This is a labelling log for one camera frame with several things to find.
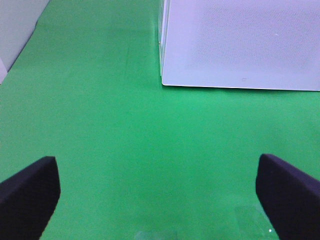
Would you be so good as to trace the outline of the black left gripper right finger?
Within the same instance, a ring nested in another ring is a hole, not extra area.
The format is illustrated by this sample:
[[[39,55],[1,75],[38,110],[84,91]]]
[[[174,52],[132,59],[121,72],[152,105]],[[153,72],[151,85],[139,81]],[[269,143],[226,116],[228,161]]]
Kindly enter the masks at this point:
[[[259,158],[255,191],[281,240],[320,238],[320,182],[272,154]]]

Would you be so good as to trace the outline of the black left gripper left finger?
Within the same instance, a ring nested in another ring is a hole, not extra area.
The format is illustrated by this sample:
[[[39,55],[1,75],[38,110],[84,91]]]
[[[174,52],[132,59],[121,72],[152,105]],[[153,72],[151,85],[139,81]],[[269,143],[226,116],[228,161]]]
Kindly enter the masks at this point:
[[[0,238],[38,240],[61,195],[56,158],[45,156],[0,183]]]

